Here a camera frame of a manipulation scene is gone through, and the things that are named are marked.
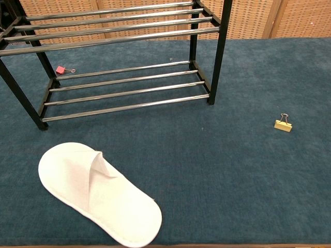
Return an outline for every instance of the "disposable slipper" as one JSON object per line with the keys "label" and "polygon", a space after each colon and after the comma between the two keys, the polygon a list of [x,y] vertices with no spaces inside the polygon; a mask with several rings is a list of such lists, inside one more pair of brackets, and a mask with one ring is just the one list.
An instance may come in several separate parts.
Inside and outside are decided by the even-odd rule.
{"label": "disposable slipper", "polygon": [[38,170],[42,185],[52,195],[120,244],[143,247],[159,232],[159,206],[110,165],[101,151],[63,143],[42,156]]}

